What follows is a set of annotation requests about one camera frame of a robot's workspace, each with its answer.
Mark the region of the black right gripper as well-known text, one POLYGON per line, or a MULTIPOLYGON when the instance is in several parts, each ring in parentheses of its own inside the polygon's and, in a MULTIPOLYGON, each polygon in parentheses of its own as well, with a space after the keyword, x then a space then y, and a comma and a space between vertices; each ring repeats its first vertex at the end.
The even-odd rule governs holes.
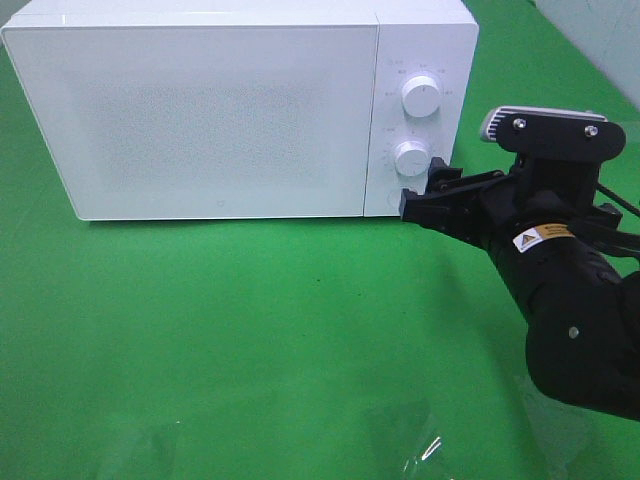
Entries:
POLYGON ((549 169, 464 176, 434 156, 425 195, 403 189, 399 215, 486 251, 495 265, 586 265, 590 248, 568 227, 590 208, 582 190, 549 169))

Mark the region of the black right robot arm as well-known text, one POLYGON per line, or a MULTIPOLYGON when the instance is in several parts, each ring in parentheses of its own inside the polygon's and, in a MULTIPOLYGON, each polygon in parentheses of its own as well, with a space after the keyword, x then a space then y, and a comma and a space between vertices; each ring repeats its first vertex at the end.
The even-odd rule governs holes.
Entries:
POLYGON ((527 322, 525 357, 537 389, 560 402, 639 418, 639 275, 620 274, 574 234, 579 209, 525 170, 465 176, 434 159, 423 194, 401 193, 404 222, 484 250, 527 322))

